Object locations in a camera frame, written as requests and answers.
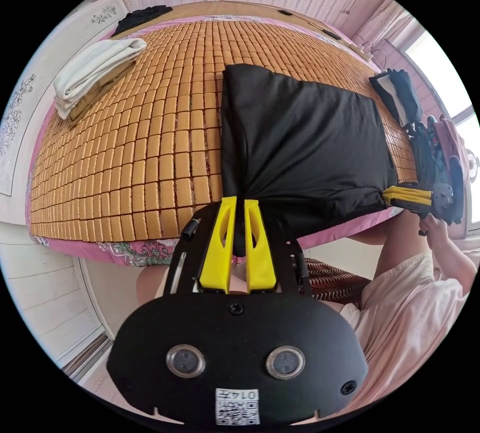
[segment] patterned fabric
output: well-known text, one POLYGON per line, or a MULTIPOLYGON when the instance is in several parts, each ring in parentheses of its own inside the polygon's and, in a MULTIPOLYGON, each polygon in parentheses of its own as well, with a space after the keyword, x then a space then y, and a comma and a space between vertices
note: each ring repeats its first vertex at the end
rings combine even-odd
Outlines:
POLYGON ((316 259, 305 258, 305 263, 315 299, 342 305, 353 303, 360 308, 362 291, 371 280, 316 259))

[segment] curtain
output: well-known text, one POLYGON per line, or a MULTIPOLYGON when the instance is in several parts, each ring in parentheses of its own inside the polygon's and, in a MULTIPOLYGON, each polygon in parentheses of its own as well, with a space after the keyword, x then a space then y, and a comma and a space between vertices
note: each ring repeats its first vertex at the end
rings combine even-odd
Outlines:
POLYGON ((374 49, 383 40, 396 38, 415 18, 394 0, 385 0, 353 37, 356 45, 366 42, 374 49))

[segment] sticker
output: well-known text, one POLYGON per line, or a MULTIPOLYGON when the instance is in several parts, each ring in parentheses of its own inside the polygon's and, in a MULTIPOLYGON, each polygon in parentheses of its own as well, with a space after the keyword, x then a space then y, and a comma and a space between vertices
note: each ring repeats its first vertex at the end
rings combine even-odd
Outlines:
POLYGON ((215 416, 217 425, 259 425, 259 391, 217 388, 215 416))

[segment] hand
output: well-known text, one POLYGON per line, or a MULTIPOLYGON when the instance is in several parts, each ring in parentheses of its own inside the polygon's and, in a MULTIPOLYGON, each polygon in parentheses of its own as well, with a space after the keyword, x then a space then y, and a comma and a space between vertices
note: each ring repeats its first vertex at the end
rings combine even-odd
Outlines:
POLYGON ((432 251, 443 248, 449 241, 447 223, 442 219, 435 218, 431 213, 425 219, 420 220, 420 229, 428 233, 426 240, 432 251))

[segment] folded white towel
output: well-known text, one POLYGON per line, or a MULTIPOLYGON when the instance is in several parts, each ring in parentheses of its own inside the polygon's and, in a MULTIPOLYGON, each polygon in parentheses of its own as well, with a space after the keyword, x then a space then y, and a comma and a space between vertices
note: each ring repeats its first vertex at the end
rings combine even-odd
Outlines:
POLYGON ((118 65, 139 55, 147 43, 140 38, 104 39, 69 61, 53 81, 55 106, 66 118, 90 88, 118 65))

